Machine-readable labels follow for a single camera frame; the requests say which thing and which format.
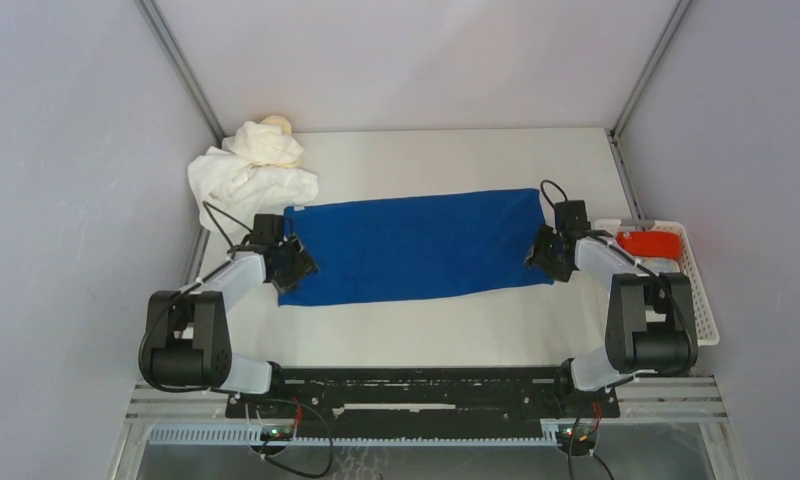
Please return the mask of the blue towel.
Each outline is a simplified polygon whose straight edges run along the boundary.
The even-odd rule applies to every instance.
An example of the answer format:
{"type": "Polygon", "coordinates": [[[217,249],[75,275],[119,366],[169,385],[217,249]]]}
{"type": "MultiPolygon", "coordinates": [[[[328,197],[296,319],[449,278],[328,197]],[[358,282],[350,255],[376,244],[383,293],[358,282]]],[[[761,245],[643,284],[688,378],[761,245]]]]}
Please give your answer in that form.
{"type": "Polygon", "coordinates": [[[545,223],[536,189],[351,201],[285,212],[317,264],[281,306],[429,300],[545,285],[524,260],[545,223]]]}

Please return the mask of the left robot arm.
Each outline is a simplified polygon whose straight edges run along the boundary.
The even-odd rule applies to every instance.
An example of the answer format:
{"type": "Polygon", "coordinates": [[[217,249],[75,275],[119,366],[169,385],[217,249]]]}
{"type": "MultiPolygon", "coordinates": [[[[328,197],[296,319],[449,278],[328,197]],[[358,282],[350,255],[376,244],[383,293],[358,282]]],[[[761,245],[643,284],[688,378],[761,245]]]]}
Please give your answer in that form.
{"type": "Polygon", "coordinates": [[[284,294],[318,271],[295,236],[274,244],[244,242],[231,247],[222,264],[194,283],[155,292],[138,349],[143,380],[167,393],[250,394],[250,404],[262,415],[281,414],[289,392],[273,380],[275,364],[234,352],[228,314],[262,285],[284,294]]]}

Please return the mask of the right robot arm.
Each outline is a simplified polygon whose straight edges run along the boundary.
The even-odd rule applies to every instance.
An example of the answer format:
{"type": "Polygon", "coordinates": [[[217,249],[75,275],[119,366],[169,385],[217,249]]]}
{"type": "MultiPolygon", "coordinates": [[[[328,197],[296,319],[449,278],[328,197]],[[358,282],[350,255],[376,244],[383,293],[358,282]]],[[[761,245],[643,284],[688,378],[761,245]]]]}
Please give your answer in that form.
{"type": "Polygon", "coordinates": [[[554,388],[555,406],[563,414],[581,415],[592,405],[593,391],[641,375],[683,375],[695,366],[693,291],[685,274],[651,270],[608,233],[548,225],[537,230],[524,264],[559,282],[578,271],[606,291],[603,344],[566,361],[570,378],[554,388]]]}

